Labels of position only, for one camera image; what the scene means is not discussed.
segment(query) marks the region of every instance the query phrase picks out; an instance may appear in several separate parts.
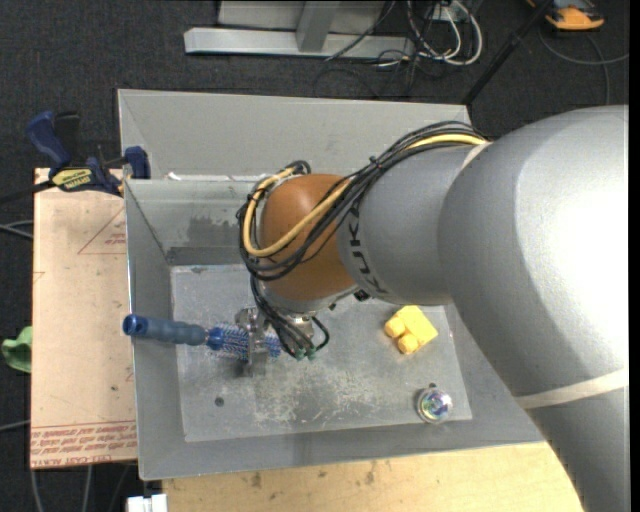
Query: blue brush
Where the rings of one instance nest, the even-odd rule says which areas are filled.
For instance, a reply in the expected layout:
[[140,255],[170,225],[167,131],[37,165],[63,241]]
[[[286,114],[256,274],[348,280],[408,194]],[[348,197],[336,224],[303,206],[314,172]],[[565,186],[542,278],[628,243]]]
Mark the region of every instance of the blue brush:
[[[132,314],[124,319],[122,330],[129,336],[153,338],[176,345],[207,345],[220,355],[247,359],[249,333],[234,324],[219,323],[207,331],[199,325]],[[264,343],[270,357],[280,355],[280,340],[275,334],[267,333]]]

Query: cardboard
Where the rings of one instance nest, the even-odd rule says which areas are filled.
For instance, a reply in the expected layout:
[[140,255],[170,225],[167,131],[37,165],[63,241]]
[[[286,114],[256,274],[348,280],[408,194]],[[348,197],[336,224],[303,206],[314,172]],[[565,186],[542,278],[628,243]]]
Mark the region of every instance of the cardboard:
[[36,194],[33,257],[31,468],[134,460],[123,200]]

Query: yellow toy brick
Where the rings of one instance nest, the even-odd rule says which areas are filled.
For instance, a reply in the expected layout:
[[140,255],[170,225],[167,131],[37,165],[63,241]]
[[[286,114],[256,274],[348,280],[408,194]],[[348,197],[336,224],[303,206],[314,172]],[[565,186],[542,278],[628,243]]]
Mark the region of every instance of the yellow toy brick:
[[412,354],[438,336],[438,331],[418,306],[405,306],[393,315],[384,332],[396,340],[403,354]]

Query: table surface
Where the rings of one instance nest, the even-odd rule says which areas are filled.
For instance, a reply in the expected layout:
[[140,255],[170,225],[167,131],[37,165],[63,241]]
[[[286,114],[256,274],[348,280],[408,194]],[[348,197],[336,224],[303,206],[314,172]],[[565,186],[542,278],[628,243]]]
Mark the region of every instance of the table surface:
[[171,512],[581,511],[546,442],[163,481]]

